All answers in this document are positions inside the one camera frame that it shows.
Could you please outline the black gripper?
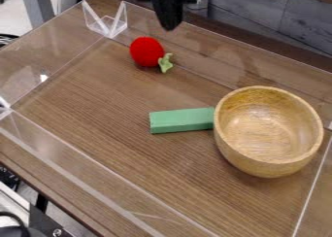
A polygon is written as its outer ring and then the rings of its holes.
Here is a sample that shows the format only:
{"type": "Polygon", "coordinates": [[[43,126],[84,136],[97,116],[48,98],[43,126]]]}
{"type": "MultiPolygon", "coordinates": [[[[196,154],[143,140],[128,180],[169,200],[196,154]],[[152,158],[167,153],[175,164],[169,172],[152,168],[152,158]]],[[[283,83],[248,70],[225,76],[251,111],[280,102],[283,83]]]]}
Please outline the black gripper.
{"type": "Polygon", "coordinates": [[[153,9],[159,18],[160,23],[164,24],[167,31],[173,30],[183,21],[183,6],[185,4],[197,4],[201,0],[141,0],[152,1],[153,9]]]}

